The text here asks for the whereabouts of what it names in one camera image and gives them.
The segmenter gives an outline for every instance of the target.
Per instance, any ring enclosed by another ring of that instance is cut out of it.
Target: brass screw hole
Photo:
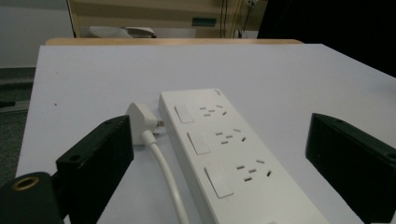
[[[38,183],[39,178],[36,176],[28,176],[24,179],[19,180],[12,186],[12,189],[16,191],[22,191],[29,189]]]

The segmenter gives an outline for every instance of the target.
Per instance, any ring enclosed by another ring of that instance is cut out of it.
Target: floor
[[[29,101],[35,68],[0,69],[0,102]],[[0,186],[15,178],[27,111],[0,113]]]

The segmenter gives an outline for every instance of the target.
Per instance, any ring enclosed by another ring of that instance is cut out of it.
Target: white cable
[[[163,170],[163,174],[165,175],[166,183],[168,184],[169,191],[172,195],[172,200],[174,206],[177,211],[177,219],[180,224],[189,224],[189,219],[187,217],[186,208],[184,207],[183,201],[181,201],[180,193],[178,191],[178,187],[175,181],[175,178],[172,174],[172,171],[166,162],[165,157],[161,153],[160,149],[157,146],[157,140],[155,140],[154,135],[150,130],[144,131],[141,134],[142,140],[145,143],[146,147],[149,147],[155,155],[158,163]]]

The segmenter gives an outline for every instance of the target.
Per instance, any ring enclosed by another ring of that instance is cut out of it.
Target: black object
[[[258,38],[324,44],[396,77],[394,9],[389,0],[269,0]]]
[[[0,189],[0,223],[96,223],[134,159],[129,116],[109,119],[57,161]]]
[[[395,148],[340,119],[313,114],[305,156],[364,223],[391,222]]]

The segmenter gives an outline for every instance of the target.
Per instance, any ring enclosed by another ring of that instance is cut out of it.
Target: extension board
[[[328,223],[220,90],[163,92],[159,110],[205,224]]]

